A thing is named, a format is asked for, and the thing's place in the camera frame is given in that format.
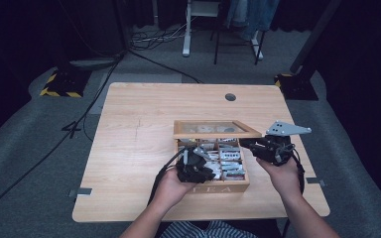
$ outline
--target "striped clothing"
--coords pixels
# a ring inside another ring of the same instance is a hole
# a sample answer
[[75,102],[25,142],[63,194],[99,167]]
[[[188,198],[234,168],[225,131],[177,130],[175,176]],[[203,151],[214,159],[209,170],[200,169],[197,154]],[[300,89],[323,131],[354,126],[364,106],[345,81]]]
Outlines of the striped clothing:
[[257,238],[254,234],[238,230],[229,224],[214,220],[211,221],[205,230],[202,230],[188,221],[173,222],[166,231],[162,234],[161,238]]

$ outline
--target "round hole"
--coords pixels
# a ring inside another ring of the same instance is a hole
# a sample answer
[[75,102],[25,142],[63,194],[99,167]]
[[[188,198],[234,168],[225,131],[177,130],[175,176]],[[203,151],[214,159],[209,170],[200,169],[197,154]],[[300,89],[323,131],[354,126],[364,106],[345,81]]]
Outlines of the round hole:
[[227,99],[227,101],[234,101],[236,100],[236,95],[234,95],[233,93],[227,93],[225,94],[225,99]]

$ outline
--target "black cable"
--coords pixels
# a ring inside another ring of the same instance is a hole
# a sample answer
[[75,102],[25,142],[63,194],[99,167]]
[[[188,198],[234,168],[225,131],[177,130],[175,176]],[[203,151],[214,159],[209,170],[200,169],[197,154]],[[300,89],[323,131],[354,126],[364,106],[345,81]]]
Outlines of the black cable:
[[120,63],[121,61],[121,58],[117,59],[116,60],[116,64],[113,65],[113,67],[109,70],[109,72],[107,73],[107,77],[103,83],[103,85],[97,90],[97,93],[96,95],[94,96],[94,99],[92,100],[91,104],[87,107],[86,111],[84,114],[82,114],[82,116],[74,123],[74,126],[72,126],[71,129],[69,129],[69,131],[57,142],[57,144],[44,156],[42,157],[35,165],[33,165],[29,170],[27,170],[22,176],[20,176],[14,183],[12,183],[7,189],[5,189],[4,192],[2,192],[0,194],[0,200],[2,199],[2,197],[4,197],[12,188],[14,188],[14,186],[16,186],[21,180],[23,180],[30,172],[32,172],[36,167],[38,167],[42,162],[44,162],[58,147],[59,145],[67,138],[67,136],[71,135],[75,129],[76,129],[76,126],[77,124],[85,118],[86,114],[88,113],[88,111],[91,109],[91,107],[94,105],[95,101],[97,100],[98,96],[101,94],[101,91],[102,91],[102,88],[105,86],[105,84],[107,83],[111,73],[113,72],[114,68],[116,68],[116,66]]
[[152,62],[152,63],[154,63],[154,64],[156,64],[156,65],[159,65],[159,66],[161,66],[161,67],[165,67],[165,68],[167,68],[167,69],[169,69],[169,70],[172,70],[172,71],[181,73],[181,74],[183,74],[184,76],[190,77],[190,78],[193,79],[196,83],[203,83],[203,81],[201,81],[201,80],[195,78],[194,76],[191,76],[191,75],[189,75],[189,74],[187,74],[187,73],[185,73],[185,72],[182,72],[182,71],[177,70],[177,69],[175,69],[175,68],[169,67],[169,66],[167,66],[167,65],[165,65],[165,64],[162,64],[162,63],[153,61],[152,59],[148,59],[148,58],[146,58],[146,57],[144,57],[144,56],[141,56],[141,55],[139,55],[139,54],[134,53],[134,52],[131,51],[131,50],[128,50],[128,52],[129,52],[130,54],[134,55],[135,57],[138,57],[138,58],[141,58],[141,59],[150,61],[150,62]]
[[88,134],[86,133],[86,130],[85,130],[85,120],[86,120],[86,116],[85,116],[84,119],[82,120],[82,129],[83,129],[83,131],[84,131],[84,134],[85,134],[86,138],[88,138],[88,140],[89,140],[90,142],[93,142],[94,140],[91,139],[91,137],[88,136]]
[[112,61],[109,62],[101,62],[101,63],[95,63],[92,65],[73,65],[74,67],[78,68],[78,70],[86,70],[86,71],[96,71],[96,70],[101,70],[110,66],[113,66],[116,63],[116,59],[113,59]]
[[112,66],[112,68],[109,70],[109,72],[107,73],[107,76],[106,76],[106,79],[104,80],[103,84],[100,86],[100,88],[98,88],[96,94],[94,95],[94,98],[93,100],[91,101],[91,103],[89,104],[89,106],[87,107],[87,109],[85,110],[85,112],[82,114],[82,116],[77,120],[77,121],[74,121],[73,122],[73,126],[72,128],[75,129],[79,122],[84,119],[86,117],[86,115],[88,114],[89,110],[92,108],[92,106],[95,104],[95,102],[97,101],[97,98],[100,96],[101,92],[103,91],[103,88],[105,87],[105,85],[107,84],[107,81],[109,80],[109,77],[110,75],[112,74],[113,70],[116,68],[116,66],[120,63],[120,61],[122,60],[122,58],[119,58],[117,59],[116,63]]
[[[305,191],[305,169],[303,169],[303,166],[302,166],[302,163],[300,160],[299,152],[296,151],[296,149],[293,149],[293,151],[296,152],[296,156],[293,154],[292,158],[296,161],[296,165],[297,165],[298,172],[299,172],[300,192],[303,194],[303,192]],[[286,224],[284,225],[284,229],[283,229],[283,235],[282,235],[283,238],[287,236],[287,232],[289,230],[290,223],[291,223],[290,219],[287,219]]]
[[153,50],[163,43],[169,43],[176,40],[177,38],[184,37],[185,35],[181,36],[183,31],[184,30],[182,30],[182,27],[176,30],[171,30],[170,33],[168,33],[166,30],[162,35],[158,35],[160,31],[157,31],[152,37],[148,37],[146,33],[135,33],[132,37],[133,40],[131,41],[130,48],[135,51]]
[[4,197],[14,186],[16,186],[22,179],[24,179],[31,171],[33,171],[37,166],[39,166],[43,161],[45,161],[57,148],[58,146],[66,139],[66,137],[71,133],[71,131],[67,132],[58,143],[35,165],[33,165],[28,171],[26,171],[21,177],[19,177],[12,185],[10,185],[4,192],[0,194],[0,200]]
[[160,169],[159,173],[156,175],[156,179],[154,179],[153,188],[151,189],[150,198],[148,199],[147,205],[151,203],[151,201],[154,198],[154,195],[156,194],[157,187],[159,186],[160,180],[162,179],[163,175],[165,174],[166,170],[169,168],[169,165],[172,163],[172,161],[177,158],[186,148],[183,148],[179,150],[172,158]]

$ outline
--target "gray mat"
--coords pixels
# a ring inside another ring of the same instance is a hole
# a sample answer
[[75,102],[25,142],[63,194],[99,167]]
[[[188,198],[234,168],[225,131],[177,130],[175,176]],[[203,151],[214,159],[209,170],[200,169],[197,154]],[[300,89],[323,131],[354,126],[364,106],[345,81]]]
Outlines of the gray mat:
[[[106,80],[107,73],[101,78],[100,87]],[[109,86],[113,82],[162,82],[162,83],[182,83],[181,74],[137,74],[137,73],[112,73],[107,84],[104,86],[100,96],[89,110],[89,114],[101,114],[104,101],[106,99]]]

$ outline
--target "table surface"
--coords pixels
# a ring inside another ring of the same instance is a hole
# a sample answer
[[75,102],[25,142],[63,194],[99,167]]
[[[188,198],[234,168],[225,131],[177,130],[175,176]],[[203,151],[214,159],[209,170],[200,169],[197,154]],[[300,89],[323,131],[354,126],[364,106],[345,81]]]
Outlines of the table surface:
[[[227,93],[236,100],[227,101]],[[175,153],[175,120],[238,120],[263,134],[276,120],[294,124],[280,89],[273,85],[112,83],[80,185],[92,193],[77,198],[72,218],[135,220],[147,205],[156,174]],[[292,142],[305,177],[315,178],[300,136],[292,136]],[[164,220],[286,217],[268,174],[249,150],[243,153],[250,178],[245,192],[187,194]],[[306,183],[304,197],[319,215],[329,215],[318,183]]]

